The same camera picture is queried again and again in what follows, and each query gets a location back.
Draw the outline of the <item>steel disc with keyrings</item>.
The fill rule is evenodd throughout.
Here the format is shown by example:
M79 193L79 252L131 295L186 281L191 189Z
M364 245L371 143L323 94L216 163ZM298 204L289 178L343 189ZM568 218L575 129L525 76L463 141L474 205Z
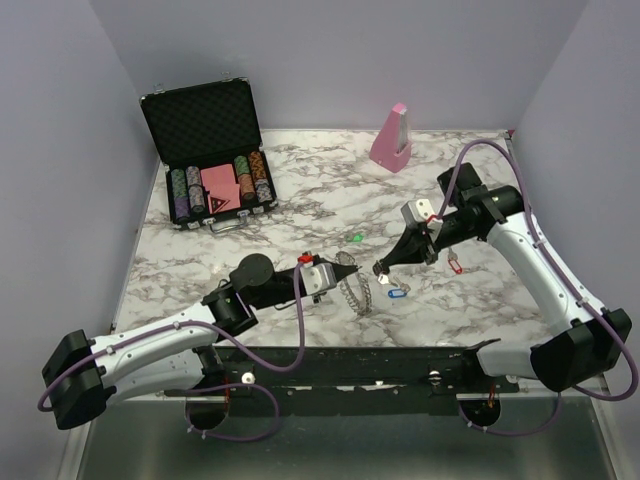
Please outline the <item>steel disc with keyrings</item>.
M358 316L368 315L372 311L372 296L369 282L363 273L353 274L354 280L345 278L338 284L349 307Z

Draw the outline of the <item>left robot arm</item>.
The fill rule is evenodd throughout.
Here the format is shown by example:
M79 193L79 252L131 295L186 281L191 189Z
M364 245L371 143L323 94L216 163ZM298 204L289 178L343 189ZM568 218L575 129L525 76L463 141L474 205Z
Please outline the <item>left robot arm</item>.
M257 324L256 311L287 302L301 310L303 298L336 288L358 270L302 255L293 268L278 271L266 255L250 254L227 281L168 318L120 334L90 338L79 329L63 336L42 369L45 390L37 408L53 414L58 429L69 430L140 395L192 389L212 394L222 372L202 360L201 350L224 340L236 344Z

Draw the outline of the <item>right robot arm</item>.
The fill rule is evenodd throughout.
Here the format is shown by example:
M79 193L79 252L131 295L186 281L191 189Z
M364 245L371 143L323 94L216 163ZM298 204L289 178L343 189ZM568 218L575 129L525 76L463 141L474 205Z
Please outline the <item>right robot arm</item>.
M509 344L499 339L470 348L460 367L460 379L480 392L496 377L516 376L540 381L562 392L612 369L621 354L613 335L627 339L631 320L621 309L610 310L577 287L576 298L544 257L553 249L538 224L528 224L520 192L513 186L493 190L480 180L469 163L449 169L438 179L451 187L453 212L436 220L426 199L406 203L405 230L394 248L373 266L386 276L396 265L433 264L441 251L477 238L495 248L509 263L547 322L551 336L536 345Z

